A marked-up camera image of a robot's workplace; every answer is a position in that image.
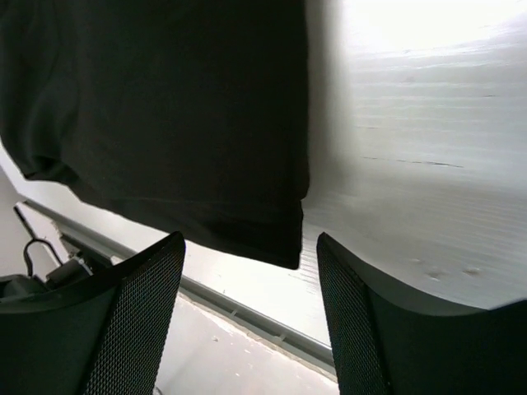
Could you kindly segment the black trousers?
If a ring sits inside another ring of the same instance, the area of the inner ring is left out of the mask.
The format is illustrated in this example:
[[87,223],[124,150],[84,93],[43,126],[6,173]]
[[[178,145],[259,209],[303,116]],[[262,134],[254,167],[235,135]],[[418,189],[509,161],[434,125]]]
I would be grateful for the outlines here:
[[4,1],[1,142],[25,179],[295,270],[309,183],[302,1]]

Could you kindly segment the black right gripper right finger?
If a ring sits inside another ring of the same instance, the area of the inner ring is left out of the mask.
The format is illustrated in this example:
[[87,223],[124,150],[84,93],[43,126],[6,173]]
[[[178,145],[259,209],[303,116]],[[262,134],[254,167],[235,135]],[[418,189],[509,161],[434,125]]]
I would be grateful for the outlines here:
[[327,234],[316,250],[340,393],[525,393],[523,300],[478,309],[405,284]]

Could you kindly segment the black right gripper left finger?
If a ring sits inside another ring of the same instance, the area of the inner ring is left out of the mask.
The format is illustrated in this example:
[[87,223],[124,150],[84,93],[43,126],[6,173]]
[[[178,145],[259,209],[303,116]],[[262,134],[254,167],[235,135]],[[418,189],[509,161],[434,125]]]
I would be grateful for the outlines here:
[[3,276],[2,393],[154,393],[184,255],[174,233],[97,272]]

